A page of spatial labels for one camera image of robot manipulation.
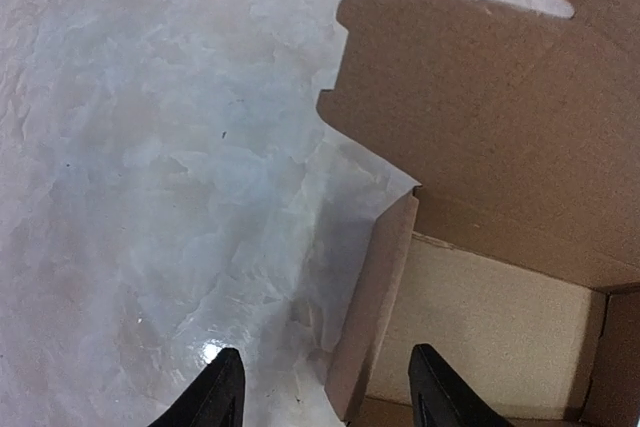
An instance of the white marble floor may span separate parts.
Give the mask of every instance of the white marble floor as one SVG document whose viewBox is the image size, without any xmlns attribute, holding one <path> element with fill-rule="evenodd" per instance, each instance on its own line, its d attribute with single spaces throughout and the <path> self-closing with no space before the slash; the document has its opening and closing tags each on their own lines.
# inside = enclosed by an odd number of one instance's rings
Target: white marble floor
<svg viewBox="0 0 640 427">
<path fill-rule="evenodd" d="M 3 426 L 145 426 L 224 345 L 245 425 L 338 425 L 327 360 L 411 185 L 315 114 L 338 2 L 0 0 Z"/>
</svg>

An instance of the open cardboard box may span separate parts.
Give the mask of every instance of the open cardboard box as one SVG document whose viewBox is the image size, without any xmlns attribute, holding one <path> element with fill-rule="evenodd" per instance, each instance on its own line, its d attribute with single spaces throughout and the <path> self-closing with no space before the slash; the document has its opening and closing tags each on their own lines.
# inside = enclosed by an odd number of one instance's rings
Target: open cardboard box
<svg viewBox="0 0 640 427">
<path fill-rule="evenodd" d="M 640 0 L 571 1 L 571 20 L 483 0 L 342 1 L 349 37 L 319 114 L 422 187 L 375 224 L 326 383 L 341 419 L 376 396 L 383 343 L 417 332 L 429 338 L 415 341 L 462 365 L 472 387 L 492 376 L 510 386 L 508 405 L 494 405 L 506 415 L 638 424 Z M 473 268 L 455 274 L 441 262 L 434 284 L 406 300 L 432 268 L 429 252 L 449 245 Z M 417 274 L 398 313 L 410 249 Z M 423 309 L 429 292 L 447 322 Z M 385 340 L 392 312 L 413 322 L 400 340 Z M 465 318 L 472 328 L 456 337 Z M 382 362 L 378 384 L 393 384 L 394 369 L 404 376 L 408 361 Z M 406 413 L 367 400 L 362 415 L 371 409 L 378 422 Z"/>
</svg>

